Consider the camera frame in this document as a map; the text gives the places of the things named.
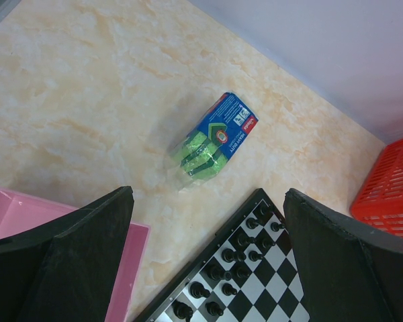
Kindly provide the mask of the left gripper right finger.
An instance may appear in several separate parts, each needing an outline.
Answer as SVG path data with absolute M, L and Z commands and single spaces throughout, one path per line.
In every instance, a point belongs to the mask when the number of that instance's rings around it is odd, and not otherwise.
M 403 321 L 402 237 L 296 189 L 283 210 L 311 321 Z

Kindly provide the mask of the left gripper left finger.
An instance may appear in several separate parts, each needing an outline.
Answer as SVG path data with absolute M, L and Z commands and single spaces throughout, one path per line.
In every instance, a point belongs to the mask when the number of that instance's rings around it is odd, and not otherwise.
M 104 321 L 133 207 L 123 186 L 0 239 L 0 321 Z

